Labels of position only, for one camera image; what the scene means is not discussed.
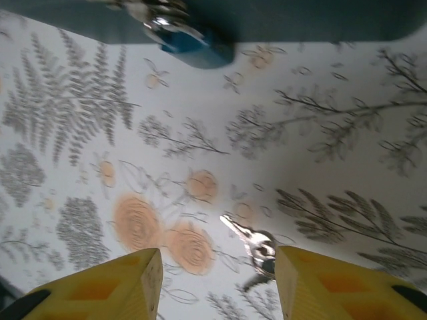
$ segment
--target blue key fob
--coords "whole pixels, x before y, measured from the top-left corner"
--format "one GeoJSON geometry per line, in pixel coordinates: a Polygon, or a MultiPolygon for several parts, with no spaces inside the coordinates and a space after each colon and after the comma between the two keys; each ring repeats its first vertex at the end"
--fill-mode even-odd
{"type": "Polygon", "coordinates": [[[230,64],[234,60],[234,48],[225,43],[208,28],[197,28],[201,39],[184,32],[173,32],[162,37],[165,44],[162,51],[173,55],[198,69],[215,69],[230,64]]]}

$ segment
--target fern leaf print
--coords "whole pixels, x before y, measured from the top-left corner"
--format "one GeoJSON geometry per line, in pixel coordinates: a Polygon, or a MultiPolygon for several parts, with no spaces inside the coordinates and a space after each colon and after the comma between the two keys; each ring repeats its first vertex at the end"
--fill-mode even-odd
{"type": "Polygon", "coordinates": [[[53,162],[58,164],[68,149],[69,162],[77,166],[83,148],[100,132],[114,145],[115,122],[120,114],[132,128],[133,108],[125,89],[126,48],[122,47],[110,71],[107,45],[99,43],[93,62],[86,50],[66,31],[59,30],[66,49],[67,66],[31,35],[34,55],[21,53],[25,78],[13,69],[15,89],[5,103],[3,124],[24,141],[45,153],[53,144],[53,162]]]}

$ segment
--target key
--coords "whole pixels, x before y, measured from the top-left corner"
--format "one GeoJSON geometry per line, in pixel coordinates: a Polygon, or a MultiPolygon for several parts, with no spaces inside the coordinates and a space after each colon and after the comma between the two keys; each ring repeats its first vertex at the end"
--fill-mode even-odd
{"type": "MultiPolygon", "coordinates": [[[[222,215],[221,221],[235,232],[244,242],[246,253],[251,258],[255,271],[269,279],[274,277],[277,243],[271,233],[264,230],[254,231],[235,222],[229,215],[222,215]]],[[[254,279],[256,283],[265,283],[265,279],[254,279]]]]}

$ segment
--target metal key blade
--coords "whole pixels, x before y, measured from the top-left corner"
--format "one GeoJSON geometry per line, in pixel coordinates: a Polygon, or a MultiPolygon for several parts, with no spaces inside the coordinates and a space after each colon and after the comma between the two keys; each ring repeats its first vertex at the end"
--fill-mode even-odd
{"type": "Polygon", "coordinates": [[[229,215],[222,215],[220,217],[222,223],[229,227],[241,240],[248,242],[252,236],[252,230],[245,228],[239,223],[235,222],[229,215]]]}

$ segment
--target white patterned surface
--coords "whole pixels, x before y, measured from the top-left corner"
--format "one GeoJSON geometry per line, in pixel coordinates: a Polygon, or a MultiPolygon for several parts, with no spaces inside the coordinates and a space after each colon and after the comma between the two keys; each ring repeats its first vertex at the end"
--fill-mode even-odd
{"type": "Polygon", "coordinates": [[[154,45],[0,26],[0,274],[18,288],[159,246],[160,319],[280,319],[274,284],[236,289],[254,271],[225,211],[427,286],[427,29],[248,43],[202,71],[154,45]]]}

